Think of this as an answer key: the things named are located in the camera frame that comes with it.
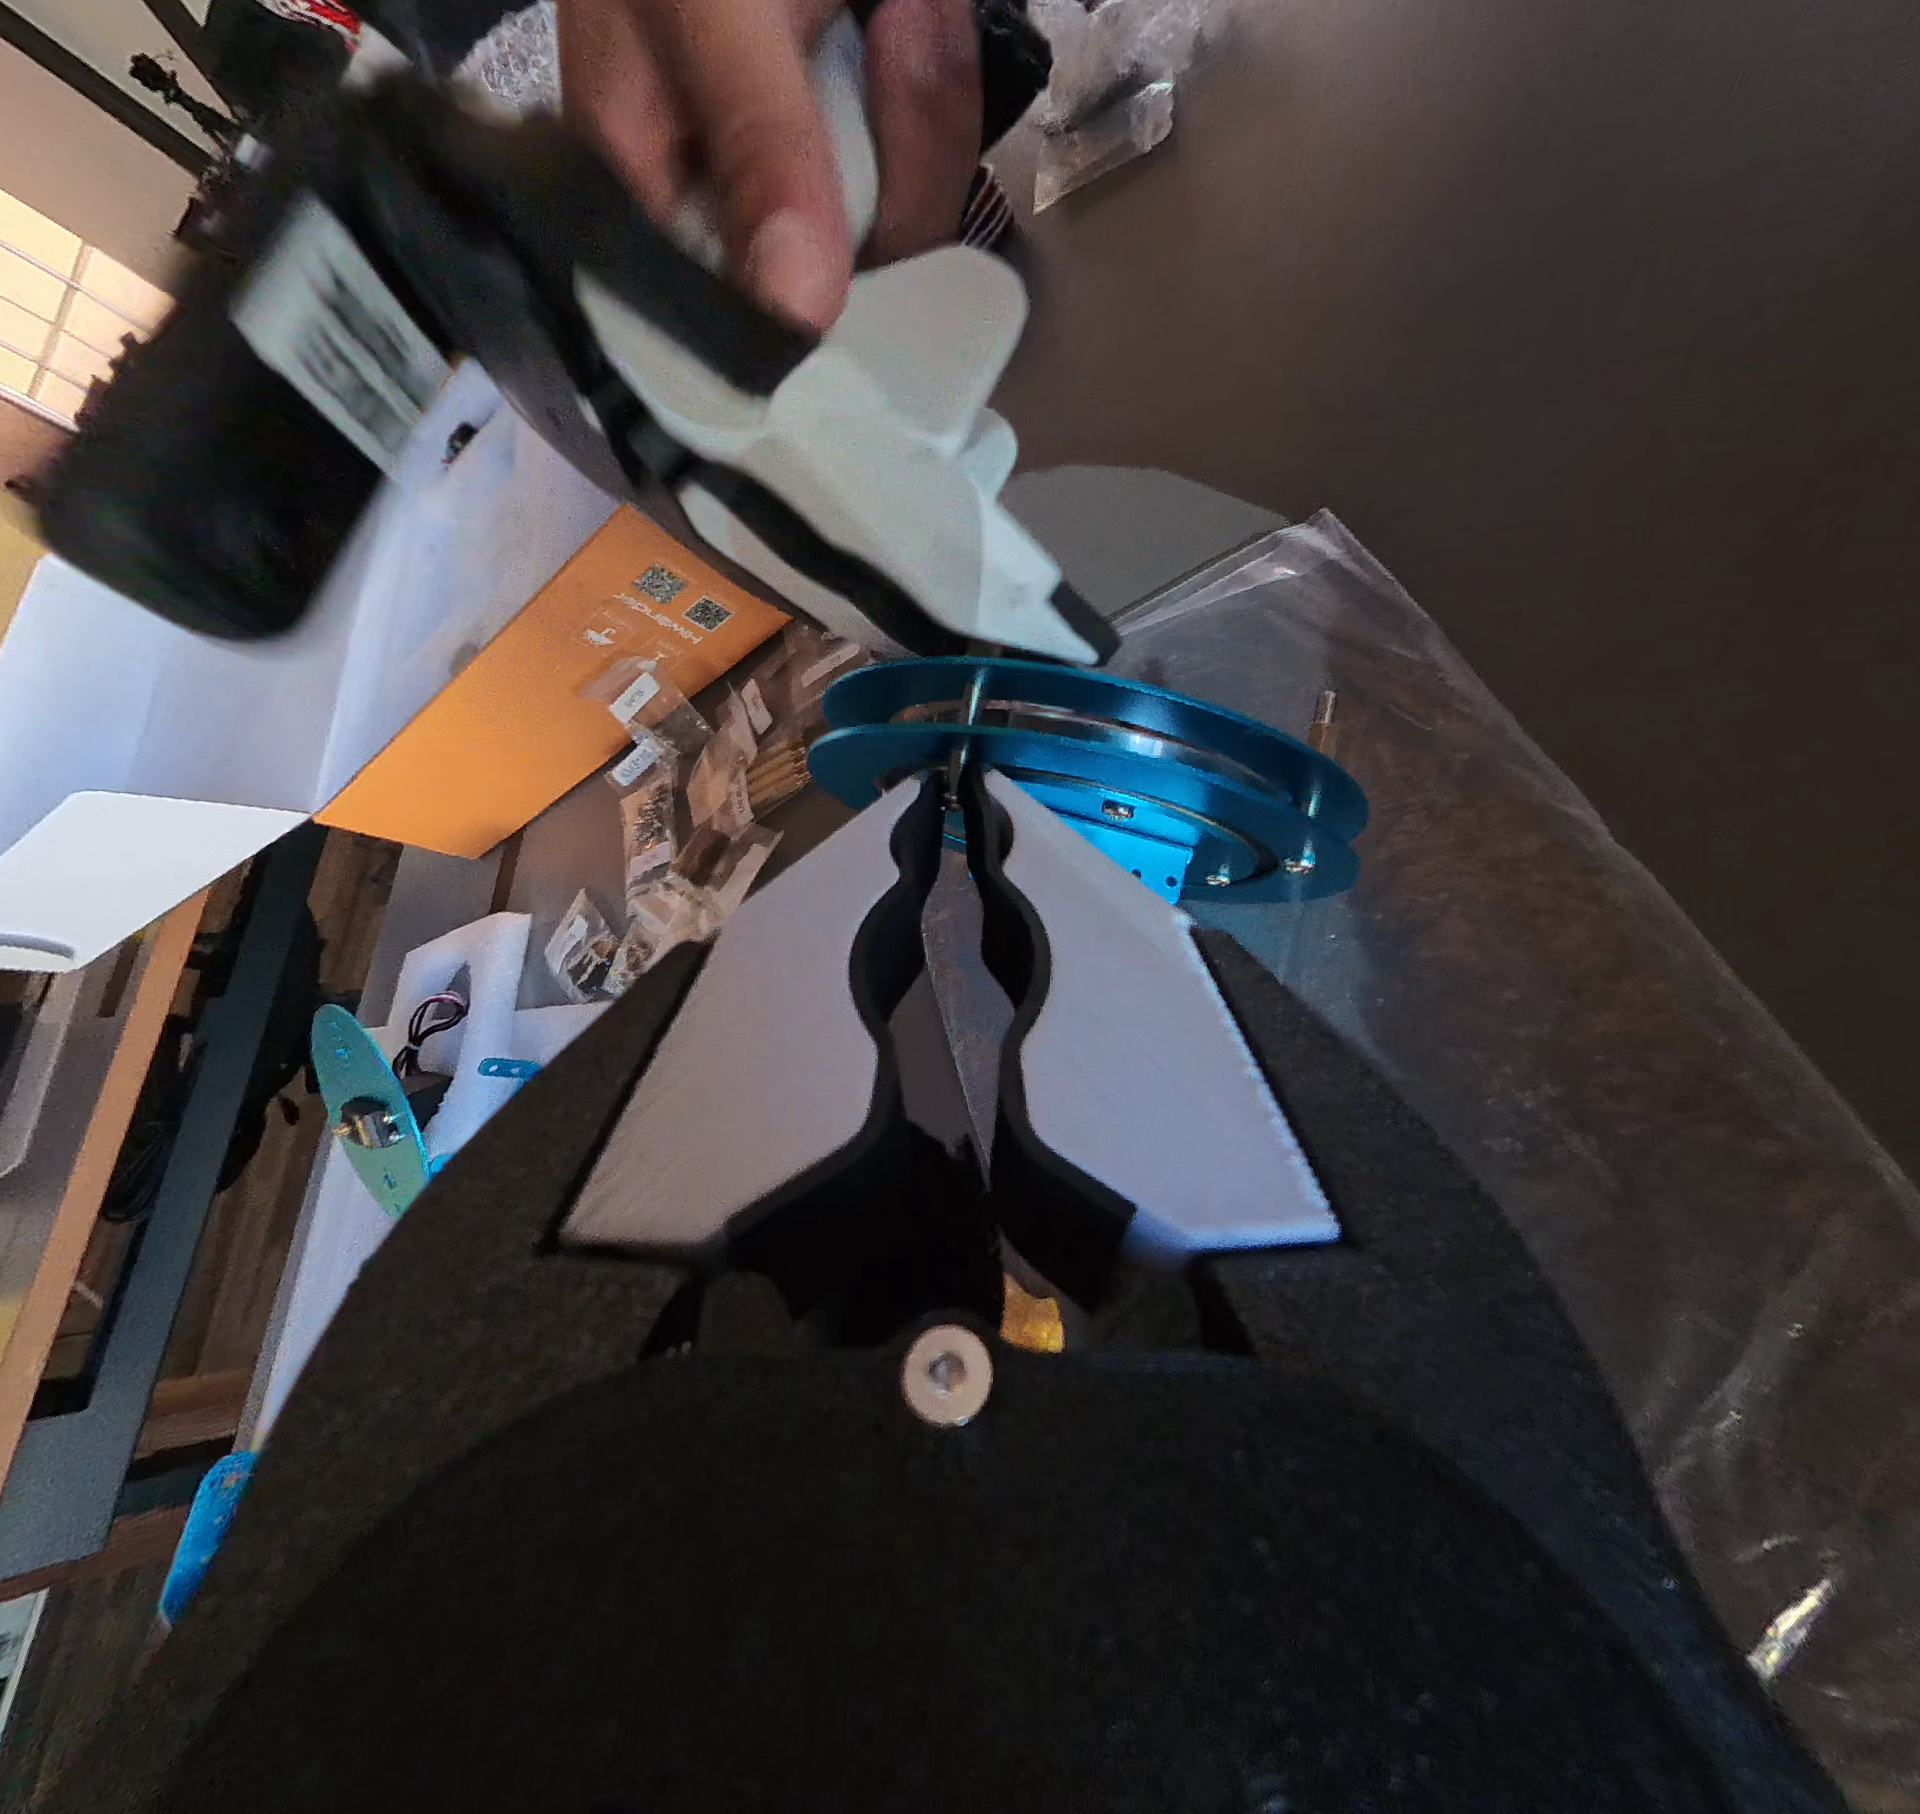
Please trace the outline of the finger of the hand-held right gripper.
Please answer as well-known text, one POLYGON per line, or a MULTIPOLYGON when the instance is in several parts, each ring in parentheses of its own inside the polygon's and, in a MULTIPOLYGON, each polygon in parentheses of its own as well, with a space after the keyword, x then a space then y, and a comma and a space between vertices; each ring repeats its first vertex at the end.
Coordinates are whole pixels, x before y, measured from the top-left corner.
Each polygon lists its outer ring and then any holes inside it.
POLYGON ((681 483, 678 507, 725 568, 839 640, 876 652, 970 652, 875 562, 844 553, 757 483, 681 483))
POLYGON ((635 454, 681 483, 757 483, 875 562, 977 651, 1100 667, 1115 629, 999 493, 1018 441, 988 402, 1030 312, 1013 272, 866 272, 803 340, 710 275, 702 331, 581 275, 581 312, 644 409, 635 454))

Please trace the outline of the blue round metal turntable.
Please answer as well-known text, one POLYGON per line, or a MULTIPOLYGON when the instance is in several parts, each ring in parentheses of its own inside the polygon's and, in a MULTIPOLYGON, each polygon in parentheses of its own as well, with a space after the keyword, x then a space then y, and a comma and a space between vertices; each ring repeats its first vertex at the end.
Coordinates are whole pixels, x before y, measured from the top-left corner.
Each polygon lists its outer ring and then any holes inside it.
MULTIPOLYGON (((916 655, 839 677, 811 778, 861 811, 947 772, 970 659, 916 655)), ((1368 822, 1357 783, 1267 723, 1139 681, 995 659, 967 770, 1000 775, 1171 904, 1299 904, 1346 893, 1368 822)))

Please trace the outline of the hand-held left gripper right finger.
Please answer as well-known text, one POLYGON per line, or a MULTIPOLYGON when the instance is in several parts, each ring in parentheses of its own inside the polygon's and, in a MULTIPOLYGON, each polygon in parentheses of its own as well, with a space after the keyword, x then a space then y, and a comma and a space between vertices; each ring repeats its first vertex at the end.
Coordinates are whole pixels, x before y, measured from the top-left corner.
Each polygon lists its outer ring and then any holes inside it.
POLYGON ((1327 1248, 1338 1218, 1184 909, 1010 778, 963 783, 1010 1000, 989 1195, 1020 1258, 1327 1248))

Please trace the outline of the person's right hand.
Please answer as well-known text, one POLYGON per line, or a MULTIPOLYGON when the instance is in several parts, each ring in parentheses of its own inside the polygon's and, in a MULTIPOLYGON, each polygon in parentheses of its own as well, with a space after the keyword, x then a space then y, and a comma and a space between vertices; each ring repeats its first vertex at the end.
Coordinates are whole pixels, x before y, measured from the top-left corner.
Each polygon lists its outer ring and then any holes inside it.
POLYGON ((876 212, 857 243, 811 62, 846 0, 555 0, 563 110, 656 221, 702 201, 732 280, 828 329, 854 266, 955 241, 980 160, 970 0, 862 30, 876 212))

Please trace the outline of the blue round servo plate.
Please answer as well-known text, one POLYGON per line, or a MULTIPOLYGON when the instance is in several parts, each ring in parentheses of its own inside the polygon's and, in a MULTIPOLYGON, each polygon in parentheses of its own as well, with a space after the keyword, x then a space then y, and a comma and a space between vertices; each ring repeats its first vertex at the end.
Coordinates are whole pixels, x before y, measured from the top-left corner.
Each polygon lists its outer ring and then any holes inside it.
POLYGON ((310 1068, 328 1137, 375 1209, 399 1222, 429 1187, 429 1153, 393 1052, 348 1010, 323 1003, 310 1023, 310 1068))

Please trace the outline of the pile of small hardware bags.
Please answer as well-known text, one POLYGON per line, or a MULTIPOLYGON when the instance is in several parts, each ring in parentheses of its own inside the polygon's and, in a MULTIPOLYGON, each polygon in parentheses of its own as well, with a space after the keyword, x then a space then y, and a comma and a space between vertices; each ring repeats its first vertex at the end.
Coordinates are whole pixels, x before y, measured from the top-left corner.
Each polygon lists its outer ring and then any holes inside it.
POLYGON ((616 891, 579 891, 544 942, 572 1003, 610 1000, 743 904, 808 786, 828 689, 868 651, 799 617, 702 691, 662 644, 615 629, 581 700, 623 729, 599 775, 616 801, 616 891))

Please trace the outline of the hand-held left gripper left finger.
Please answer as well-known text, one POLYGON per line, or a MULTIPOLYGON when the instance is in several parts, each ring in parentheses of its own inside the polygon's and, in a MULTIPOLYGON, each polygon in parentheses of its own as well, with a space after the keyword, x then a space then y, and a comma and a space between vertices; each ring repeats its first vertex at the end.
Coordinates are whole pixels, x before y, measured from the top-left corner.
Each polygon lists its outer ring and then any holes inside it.
POLYGON ((704 945, 563 1248, 717 1248, 898 1110, 894 1012, 924 970, 944 800, 919 775, 753 893, 704 945))

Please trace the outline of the white foam sheet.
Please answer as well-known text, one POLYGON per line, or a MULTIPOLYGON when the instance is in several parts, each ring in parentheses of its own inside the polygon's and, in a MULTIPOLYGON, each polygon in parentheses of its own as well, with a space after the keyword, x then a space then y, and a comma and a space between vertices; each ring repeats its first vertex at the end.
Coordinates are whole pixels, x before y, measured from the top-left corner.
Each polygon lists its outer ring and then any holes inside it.
MULTIPOLYGON (((429 1177, 529 1083, 478 1078, 475 1063, 538 1060, 518 1007, 529 942, 530 916, 518 913, 483 916, 421 942, 400 962, 386 1023, 368 1025, 393 1052, 424 1130, 429 1177)), ((319 1175, 252 1374, 236 1436, 241 1448, 263 1448, 325 1323, 393 1229, 328 1137, 323 1110, 319 1175)))

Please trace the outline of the orange white cardboard box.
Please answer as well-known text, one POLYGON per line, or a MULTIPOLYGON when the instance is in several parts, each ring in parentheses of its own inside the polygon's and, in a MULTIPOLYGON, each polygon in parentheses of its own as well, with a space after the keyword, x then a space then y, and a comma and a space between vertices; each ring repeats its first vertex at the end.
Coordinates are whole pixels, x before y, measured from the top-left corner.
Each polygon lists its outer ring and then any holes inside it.
POLYGON ((310 617, 171 629, 40 559, 2 637, 2 969, 82 969, 301 822, 478 857, 786 615, 579 476, 458 369, 310 617))

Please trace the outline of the grey desk with wooden edge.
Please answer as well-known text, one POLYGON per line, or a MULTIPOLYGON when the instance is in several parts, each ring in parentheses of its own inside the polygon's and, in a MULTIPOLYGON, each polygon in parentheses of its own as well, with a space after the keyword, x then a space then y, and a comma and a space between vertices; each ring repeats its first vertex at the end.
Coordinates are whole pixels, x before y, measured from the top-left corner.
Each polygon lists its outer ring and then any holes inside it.
POLYGON ((1121 604, 1327 508, 1918 1184, 1918 0, 1233 0, 1032 225, 1005 384, 1121 604))

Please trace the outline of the clear plastic bag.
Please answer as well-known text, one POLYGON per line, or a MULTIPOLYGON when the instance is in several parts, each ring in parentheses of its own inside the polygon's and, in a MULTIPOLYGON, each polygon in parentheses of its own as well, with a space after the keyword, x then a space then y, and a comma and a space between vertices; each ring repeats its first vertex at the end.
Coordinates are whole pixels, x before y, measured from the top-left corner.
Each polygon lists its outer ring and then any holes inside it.
POLYGON ((1853 1808, 1913 1811, 1918 1187, 1334 514, 1122 588, 1115 624, 1115 676, 1292 736, 1338 694, 1356 886, 1189 916, 1503 1206, 1741 1661, 1836 1576, 1765 1692, 1853 1808))

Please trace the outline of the bubble wrap bundle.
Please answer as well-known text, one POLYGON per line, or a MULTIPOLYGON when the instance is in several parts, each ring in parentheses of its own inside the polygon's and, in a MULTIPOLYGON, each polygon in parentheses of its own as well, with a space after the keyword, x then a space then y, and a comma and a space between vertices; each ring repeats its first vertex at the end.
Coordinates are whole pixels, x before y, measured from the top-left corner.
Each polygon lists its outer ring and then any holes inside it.
POLYGON ((536 0, 501 17, 462 55, 451 80, 464 96, 486 102, 490 114, 514 123, 558 116, 563 110, 563 80, 555 4, 536 0))

